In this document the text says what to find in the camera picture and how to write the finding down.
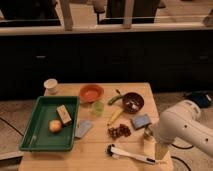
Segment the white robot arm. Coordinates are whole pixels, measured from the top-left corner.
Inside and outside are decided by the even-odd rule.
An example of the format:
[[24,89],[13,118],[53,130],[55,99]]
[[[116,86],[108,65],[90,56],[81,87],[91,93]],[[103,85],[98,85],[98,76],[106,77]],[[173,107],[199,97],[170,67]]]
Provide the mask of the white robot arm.
[[195,102],[182,100],[160,114],[151,126],[153,137],[165,145],[181,138],[213,158],[213,130],[198,122],[200,116],[201,109]]

